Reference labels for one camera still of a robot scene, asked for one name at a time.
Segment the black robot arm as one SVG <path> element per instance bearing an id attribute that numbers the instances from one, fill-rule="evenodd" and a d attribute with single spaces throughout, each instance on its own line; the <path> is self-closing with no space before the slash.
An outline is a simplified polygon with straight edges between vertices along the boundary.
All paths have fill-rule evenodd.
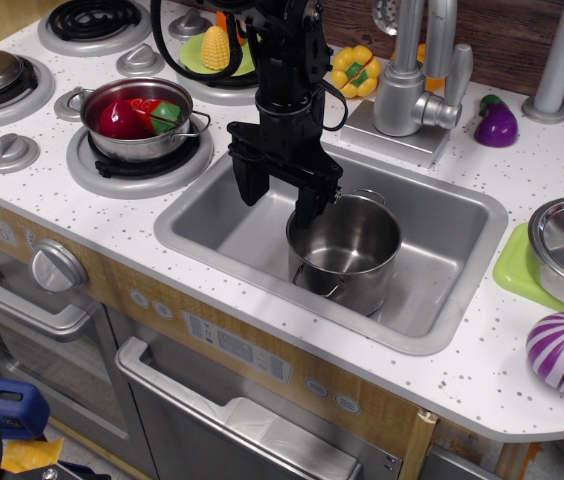
<path id="1" fill-rule="evenodd" d="M 321 136 L 325 96 L 342 95 L 324 79 L 332 49 L 322 30 L 318 1 L 212 1 L 210 7 L 243 24 L 258 76 L 256 124 L 231 122 L 229 154 L 242 200 L 254 205 L 271 177 L 298 189 L 295 224 L 308 228 L 339 196 L 342 168 Z"/>

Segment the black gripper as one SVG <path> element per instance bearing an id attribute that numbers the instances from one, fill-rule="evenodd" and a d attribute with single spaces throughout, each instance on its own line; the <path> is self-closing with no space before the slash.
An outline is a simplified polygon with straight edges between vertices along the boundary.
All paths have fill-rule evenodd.
<path id="1" fill-rule="evenodd" d="M 242 201 L 253 206 L 269 190 L 271 176 L 295 186 L 295 225 L 307 229 L 339 195 L 343 169 L 323 149 L 324 113 L 286 117 L 262 113 L 257 124 L 232 121 L 229 154 Z"/>

